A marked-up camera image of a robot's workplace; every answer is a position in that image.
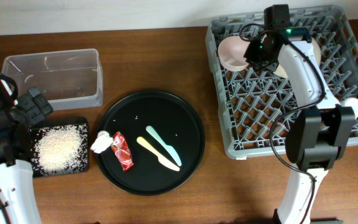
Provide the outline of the yellow plastic knife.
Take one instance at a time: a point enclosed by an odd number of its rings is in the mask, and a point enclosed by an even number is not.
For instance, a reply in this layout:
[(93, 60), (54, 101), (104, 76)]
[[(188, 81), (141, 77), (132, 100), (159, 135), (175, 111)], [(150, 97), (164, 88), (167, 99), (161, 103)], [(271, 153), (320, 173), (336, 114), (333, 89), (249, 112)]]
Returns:
[(180, 168), (175, 165), (173, 162), (169, 161), (165, 156), (163, 156), (161, 153), (159, 153), (150, 143), (148, 143), (143, 137), (138, 137), (136, 139), (137, 143), (140, 144), (142, 147), (146, 148), (148, 151), (150, 151), (152, 154), (154, 154), (159, 163), (161, 163), (166, 168), (169, 168), (171, 170), (174, 170), (178, 172)]

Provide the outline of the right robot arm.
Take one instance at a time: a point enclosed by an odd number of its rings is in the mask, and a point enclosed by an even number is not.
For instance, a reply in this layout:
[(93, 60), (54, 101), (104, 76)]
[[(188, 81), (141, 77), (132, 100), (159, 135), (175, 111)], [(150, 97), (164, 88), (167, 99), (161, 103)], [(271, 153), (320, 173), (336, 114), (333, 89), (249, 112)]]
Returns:
[(330, 91), (316, 63), (310, 33), (305, 27), (292, 26), (288, 5), (266, 8), (262, 29), (252, 39), (241, 38), (249, 43), (244, 58), (256, 71), (274, 71), (281, 66), (296, 98), (296, 108), (273, 122), (269, 141), (273, 141), (279, 121), (298, 114), (285, 138), (288, 159), (279, 160), (291, 172), (273, 222), (310, 223), (318, 187), (343, 157), (356, 115)]

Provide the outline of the white cup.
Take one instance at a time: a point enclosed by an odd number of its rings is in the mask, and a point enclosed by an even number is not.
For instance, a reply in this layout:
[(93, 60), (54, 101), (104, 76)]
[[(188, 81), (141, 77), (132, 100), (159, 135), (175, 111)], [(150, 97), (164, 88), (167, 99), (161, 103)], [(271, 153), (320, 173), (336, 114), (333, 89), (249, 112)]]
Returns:
[(355, 119), (358, 118), (358, 99), (357, 98), (350, 97), (345, 100), (342, 100), (341, 106), (351, 107), (355, 114)]

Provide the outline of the mint green plastic knife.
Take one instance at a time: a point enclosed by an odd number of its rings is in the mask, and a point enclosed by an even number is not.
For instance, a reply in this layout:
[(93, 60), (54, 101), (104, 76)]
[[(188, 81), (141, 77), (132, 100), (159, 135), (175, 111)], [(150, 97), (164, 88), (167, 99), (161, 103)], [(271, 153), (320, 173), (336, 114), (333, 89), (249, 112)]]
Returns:
[(147, 126), (145, 129), (170, 154), (177, 166), (181, 167), (182, 162), (175, 148), (171, 145), (166, 144), (165, 141), (160, 137), (160, 135), (152, 126)]

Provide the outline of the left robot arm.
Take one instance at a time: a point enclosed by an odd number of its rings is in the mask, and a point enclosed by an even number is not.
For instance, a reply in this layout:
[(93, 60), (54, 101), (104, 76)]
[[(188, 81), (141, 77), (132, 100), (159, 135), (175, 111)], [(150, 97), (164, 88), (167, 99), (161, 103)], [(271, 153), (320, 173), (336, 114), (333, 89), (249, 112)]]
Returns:
[(36, 87), (18, 94), (0, 73), (0, 223), (40, 223), (34, 194), (30, 129), (53, 112)]

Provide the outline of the red snack wrapper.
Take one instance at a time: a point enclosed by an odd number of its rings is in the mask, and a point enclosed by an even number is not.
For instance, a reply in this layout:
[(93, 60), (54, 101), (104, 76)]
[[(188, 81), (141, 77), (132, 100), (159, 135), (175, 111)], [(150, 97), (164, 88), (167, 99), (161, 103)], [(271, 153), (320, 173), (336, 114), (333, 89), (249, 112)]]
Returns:
[(133, 165), (132, 154), (123, 134), (116, 132), (112, 137), (111, 149), (124, 172), (129, 170)]

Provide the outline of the pink bowl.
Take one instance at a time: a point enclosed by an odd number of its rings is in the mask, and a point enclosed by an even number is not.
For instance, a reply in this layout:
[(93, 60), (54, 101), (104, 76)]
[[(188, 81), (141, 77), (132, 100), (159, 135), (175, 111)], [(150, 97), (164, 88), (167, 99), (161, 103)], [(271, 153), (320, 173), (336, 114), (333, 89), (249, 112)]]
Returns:
[(225, 38), (218, 46), (218, 56), (221, 65), (231, 72), (240, 72), (249, 63), (244, 54), (249, 42), (243, 41), (239, 36)]

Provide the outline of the white tissue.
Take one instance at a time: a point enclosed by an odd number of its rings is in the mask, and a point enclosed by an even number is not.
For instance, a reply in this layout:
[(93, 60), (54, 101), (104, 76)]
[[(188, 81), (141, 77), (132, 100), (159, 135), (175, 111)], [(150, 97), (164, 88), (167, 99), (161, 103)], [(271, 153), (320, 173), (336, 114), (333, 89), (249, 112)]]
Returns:
[(107, 148), (111, 146), (113, 142), (113, 138), (107, 131), (100, 131), (97, 134), (97, 138), (95, 139), (94, 143), (92, 143), (90, 149), (97, 154), (102, 153)]

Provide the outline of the cream plate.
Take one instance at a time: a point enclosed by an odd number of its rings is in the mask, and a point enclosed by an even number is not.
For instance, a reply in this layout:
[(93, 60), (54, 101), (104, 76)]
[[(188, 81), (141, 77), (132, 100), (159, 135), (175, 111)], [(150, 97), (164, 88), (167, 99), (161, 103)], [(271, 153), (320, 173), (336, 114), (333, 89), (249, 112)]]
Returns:
[[(317, 65), (320, 65), (321, 63), (321, 49), (317, 41), (312, 38), (312, 44), (313, 44), (313, 52), (314, 52), (314, 58), (316, 60)], [(275, 72), (273, 72), (274, 75), (277, 75), (282, 78), (288, 78), (286, 72), (284, 71), (283, 67), (281, 65), (278, 65)]]

